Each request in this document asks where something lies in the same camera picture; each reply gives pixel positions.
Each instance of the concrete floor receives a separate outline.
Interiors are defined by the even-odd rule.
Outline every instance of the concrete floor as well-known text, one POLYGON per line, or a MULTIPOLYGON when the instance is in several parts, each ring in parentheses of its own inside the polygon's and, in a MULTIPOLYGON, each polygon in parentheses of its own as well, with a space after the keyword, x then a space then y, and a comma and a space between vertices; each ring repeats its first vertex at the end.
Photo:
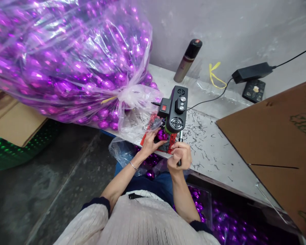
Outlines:
POLYGON ((112 180, 111 140, 98 129, 67 124, 29 163, 0 171, 0 245, 53 244, 112 180))

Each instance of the bracelet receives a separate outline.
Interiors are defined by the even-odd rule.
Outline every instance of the bracelet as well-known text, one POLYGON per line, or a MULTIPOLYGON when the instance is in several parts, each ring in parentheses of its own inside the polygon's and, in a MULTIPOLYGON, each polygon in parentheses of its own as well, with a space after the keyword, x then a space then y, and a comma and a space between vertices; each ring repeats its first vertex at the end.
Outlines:
POLYGON ((132 162, 130 161, 129 162, 133 167, 134 167, 134 169, 138 172, 138 169, 132 164, 132 162))

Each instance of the cardboard box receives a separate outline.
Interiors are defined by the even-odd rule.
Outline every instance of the cardboard box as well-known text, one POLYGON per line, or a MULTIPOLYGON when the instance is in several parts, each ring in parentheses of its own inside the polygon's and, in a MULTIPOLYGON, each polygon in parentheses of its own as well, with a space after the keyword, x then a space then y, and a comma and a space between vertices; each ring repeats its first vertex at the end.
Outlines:
POLYGON ((0 90, 0 137, 25 147, 47 118, 0 90))
POLYGON ((306 82, 217 125, 306 238, 306 82))

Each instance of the yellow string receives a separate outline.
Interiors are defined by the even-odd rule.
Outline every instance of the yellow string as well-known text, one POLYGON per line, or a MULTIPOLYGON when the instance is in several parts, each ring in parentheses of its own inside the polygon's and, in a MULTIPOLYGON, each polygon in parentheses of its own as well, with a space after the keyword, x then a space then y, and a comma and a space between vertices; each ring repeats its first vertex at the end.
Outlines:
POLYGON ((110 100, 113 100, 113 99, 115 99, 115 98, 117 98, 117 96, 114 96, 114 97, 105 99, 104 101, 101 102, 101 104, 107 103, 107 102, 109 102, 110 100))
POLYGON ((212 68, 212 64, 209 65, 210 79, 211 79, 211 82, 212 82, 212 84, 213 84, 214 87, 217 87, 217 88, 219 88, 219 89, 223 89, 223 88, 226 88, 226 87, 227 87, 227 84, 226 84, 225 82, 223 82, 222 80, 220 80, 219 78, 217 78, 217 77, 213 74, 213 72, 212 72, 213 70, 215 70, 216 68, 218 68, 220 64, 221 64, 221 62, 216 63, 215 66, 213 66, 213 68, 212 68), (217 80, 219 80, 220 82, 224 83, 225 86, 221 88, 221 87, 215 85, 212 77, 214 77, 215 79, 217 79, 217 80))

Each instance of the white wall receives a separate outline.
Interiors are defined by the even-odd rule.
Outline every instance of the white wall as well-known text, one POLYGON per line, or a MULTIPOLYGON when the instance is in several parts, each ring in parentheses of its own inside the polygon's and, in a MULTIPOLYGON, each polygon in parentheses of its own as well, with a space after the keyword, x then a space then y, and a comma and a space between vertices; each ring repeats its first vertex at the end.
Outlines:
MULTIPOLYGON (((141 0, 153 26, 150 63, 176 71, 193 38, 203 41, 190 76, 226 81, 239 68, 278 65, 306 49, 306 0, 141 0)), ((263 78, 266 97, 306 81, 306 54, 263 78)), ((244 84, 235 90, 241 92, 244 84)))

